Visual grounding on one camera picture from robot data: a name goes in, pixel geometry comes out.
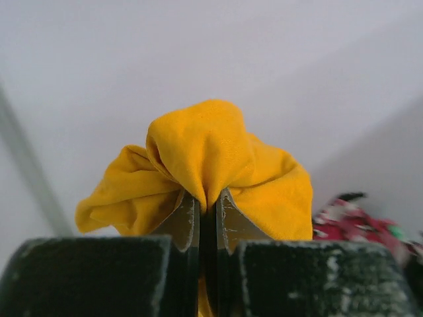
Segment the yellow cloth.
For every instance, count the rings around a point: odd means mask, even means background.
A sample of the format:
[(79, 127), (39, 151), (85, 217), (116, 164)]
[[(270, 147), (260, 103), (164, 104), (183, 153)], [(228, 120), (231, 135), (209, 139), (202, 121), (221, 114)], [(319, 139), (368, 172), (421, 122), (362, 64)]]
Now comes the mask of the yellow cloth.
[(79, 202), (75, 223), (84, 233), (112, 226), (124, 236), (149, 234), (182, 190), (207, 212), (224, 189), (271, 238), (312, 239), (309, 174), (287, 151), (249, 133), (241, 110), (223, 100), (154, 120), (145, 146), (125, 146)]

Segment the pink camouflage cloth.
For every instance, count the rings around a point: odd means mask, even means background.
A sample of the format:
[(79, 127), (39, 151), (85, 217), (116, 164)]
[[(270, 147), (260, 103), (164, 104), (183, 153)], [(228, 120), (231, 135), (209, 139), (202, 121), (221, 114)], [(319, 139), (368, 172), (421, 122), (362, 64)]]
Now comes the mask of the pink camouflage cloth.
[(367, 214), (358, 201), (363, 192), (340, 194), (313, 216), (314, 240), (374, 242), (384, 245), (403, 266), (411, 260), (422, 263), (422, 244), (408, 239), (398, 224)]

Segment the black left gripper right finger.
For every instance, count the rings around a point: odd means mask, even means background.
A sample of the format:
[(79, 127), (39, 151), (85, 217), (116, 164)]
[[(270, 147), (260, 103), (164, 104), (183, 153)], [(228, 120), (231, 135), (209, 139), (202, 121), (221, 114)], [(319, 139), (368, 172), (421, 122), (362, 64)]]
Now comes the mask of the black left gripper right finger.
[(223, 190), (215, 205), (217, 316), (418, 316), (386, 247), (275, 241)]

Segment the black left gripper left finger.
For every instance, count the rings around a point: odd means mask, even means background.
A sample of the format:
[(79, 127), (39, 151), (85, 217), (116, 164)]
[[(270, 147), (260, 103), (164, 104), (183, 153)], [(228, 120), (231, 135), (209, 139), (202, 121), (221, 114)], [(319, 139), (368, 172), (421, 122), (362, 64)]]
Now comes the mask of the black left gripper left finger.
[(146, 236), (28, 240), (1, 277), (1, 315), (196, 316), (199, 244), (188, 192)]

